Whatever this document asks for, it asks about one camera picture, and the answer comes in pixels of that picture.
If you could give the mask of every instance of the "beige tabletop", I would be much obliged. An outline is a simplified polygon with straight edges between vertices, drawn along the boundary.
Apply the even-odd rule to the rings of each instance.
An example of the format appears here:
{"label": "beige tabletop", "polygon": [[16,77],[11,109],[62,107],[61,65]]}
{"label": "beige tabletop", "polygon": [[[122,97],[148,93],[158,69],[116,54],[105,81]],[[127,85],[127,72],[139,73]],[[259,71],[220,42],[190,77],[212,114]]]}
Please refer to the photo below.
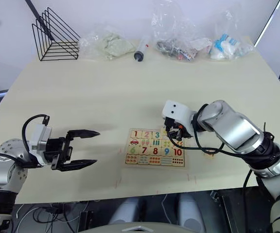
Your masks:
{"label": "beige tabletop", "polygon": [[[235,111],[275,136],[280,144],[280,83],[254,52],[231,62],[184,63],[150,49],[143,62],[133,55],[111,62],[35,60],[19,75],[0,104],[0,144],[21,138],[27,118],[48,114],[52,137],[68,130],[101,133],[72,142],[72,159],[97,159],[77,171],[30,169],[17,203],[99,200],[243,185],[247,164],[238,158],[186,151],[187,169],[126,167],[123,151],[130,128],[160,129],[166,100],[198,110],[225,100]],[[27,129],[30,138],[34,120]],[[200,135],[203,146],[218,146],[213,133]],[[249,185],[255,185],[251,178]]]}

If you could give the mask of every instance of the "wooden puzzle board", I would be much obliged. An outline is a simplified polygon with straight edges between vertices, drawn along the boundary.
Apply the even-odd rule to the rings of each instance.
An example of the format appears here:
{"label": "wooden puzzle board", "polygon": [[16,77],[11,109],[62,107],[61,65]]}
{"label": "wooden puzzle board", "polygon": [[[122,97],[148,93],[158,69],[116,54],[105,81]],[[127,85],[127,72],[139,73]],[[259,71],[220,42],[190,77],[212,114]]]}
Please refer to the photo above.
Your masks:
{"label": "wooden puzzle board", "polygon": [[[184,141],[175,142],[184,146]],[[125,164],[185,167],[184,150],[172,144],[165,129],[131,129],[125,150]]]}

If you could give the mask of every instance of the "robotic arm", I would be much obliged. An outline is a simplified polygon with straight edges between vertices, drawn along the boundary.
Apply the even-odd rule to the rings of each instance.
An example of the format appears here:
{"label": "robotic arm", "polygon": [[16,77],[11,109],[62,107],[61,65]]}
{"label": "robotic arm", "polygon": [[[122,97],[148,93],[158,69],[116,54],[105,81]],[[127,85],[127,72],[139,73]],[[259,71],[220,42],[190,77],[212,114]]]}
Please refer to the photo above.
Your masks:
{"label": "robotic arm", "polygon": [[[36,125],[31,140],[25,139],[27,124],[37,117],[44,117]],[[29,168],[51,166],[52,170],[71,171],[92,165],[97,160],[74,160],[71,158],[70,142],[75,137],[89,138],[99,133],[89,130],[70,130],[66,137],[50,138],[52,129],[47,127],[49,116],[37,115],[23,125],[22,139],[11,139],[0,145],[0,232],[8,229],[11,212],[17,194],[25,182]]]}
{"label": "robotic arm", "polygon": [[168,100],[163,109],[166,131],[172,139],[195,137],[197,132],[215,132],[217,137],[234,153],[222,148],[202,148],[211,153],[225,153],[242,158],[257,176],[259,185],[265,186],[275,203],[271,210],[274,233],[280,233],[280,146],[271,133],[261,131],[246,116],[235,112],[225,101],[217,100],[203,105],[198,111]]}

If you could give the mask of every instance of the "wire wall rack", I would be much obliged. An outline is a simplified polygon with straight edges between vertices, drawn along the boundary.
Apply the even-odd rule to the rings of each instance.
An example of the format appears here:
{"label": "wire wall rack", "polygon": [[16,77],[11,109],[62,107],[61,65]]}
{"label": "wire wall rack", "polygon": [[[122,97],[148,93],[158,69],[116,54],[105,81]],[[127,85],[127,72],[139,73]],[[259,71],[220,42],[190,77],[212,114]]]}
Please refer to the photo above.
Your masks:
{"label": "wire wall rack", "polygon": [[51,8],[32,24],[40,61],[76,60],[80,36]]}

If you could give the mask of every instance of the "clear plastic bag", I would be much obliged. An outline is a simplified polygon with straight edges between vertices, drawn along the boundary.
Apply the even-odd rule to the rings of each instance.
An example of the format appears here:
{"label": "clear plastic bag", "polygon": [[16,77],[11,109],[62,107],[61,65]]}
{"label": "clear plastic bag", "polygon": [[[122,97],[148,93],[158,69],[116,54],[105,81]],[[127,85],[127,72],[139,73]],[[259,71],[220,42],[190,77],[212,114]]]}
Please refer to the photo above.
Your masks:
{"label": "clear plastic bag", "polygon": [[192,61],[201,51],[209,52],[212,42],[184,17],[173,0],[154,0],[151,21],[153,43],[162,54],[180,61]]}
{"label": "clear plastic bag", "polygon": [[254,50],[239,30],[239,19],[234,9],[225,10],[214,23],[214,40],[210,50],[213,60],[232,60]]}
{"label": "clear plastic bag", "polygon": [[127,41],[118,30],[108,25],[98,25],[78,42],[79,58],[112,60],[134,52],[135,46]]}

